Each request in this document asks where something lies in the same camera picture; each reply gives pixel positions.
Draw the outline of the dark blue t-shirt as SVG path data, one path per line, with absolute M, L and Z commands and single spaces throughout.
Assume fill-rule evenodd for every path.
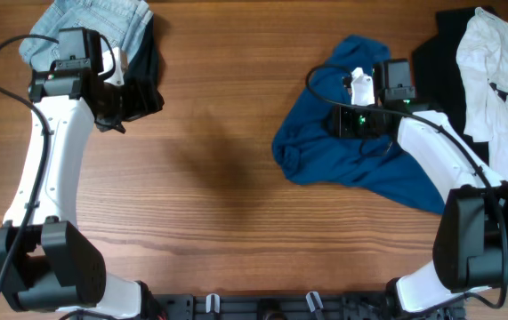
M 285 177 L 300 185 L 318 182 L 368 189 L 405 206 L 435 214 L 444 211 L 444 200 L 419 163 L 392 140 L 343 139 L 333 135 L 333 105 L 324 99 L 348 103 L 343 85 L 347 72 L 362 68 L 371 74 L 377 62 L 391 57 L 388 46 L 363 36 L 348 36 L 316 71 L 279 127 L 272 155 Z

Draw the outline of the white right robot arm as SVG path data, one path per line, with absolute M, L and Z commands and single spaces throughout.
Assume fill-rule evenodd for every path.
M 336 102 L 335 131 L 397 134 L 400 147 L 422 167 L 445 202 L 432 260 L 390 281 L 383 310 L 409 319 L 472 298 L 500 308 L 508 290 L 508 181 L 461 140 L 435 110 L 407 112 L 407 103 L 366 107 Z

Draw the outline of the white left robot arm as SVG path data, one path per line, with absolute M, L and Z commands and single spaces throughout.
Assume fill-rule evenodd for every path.
M 93 129 L 122 131 L 158 112 L 148 78 L 116 70 L 36 72 L 28 89 L 33 128 L 18 192 L 0 227 L 0 298 L 17 312 L 65 317 L 163 319 L 148 286 L 110 274 L 77 226 L 77 186 Z

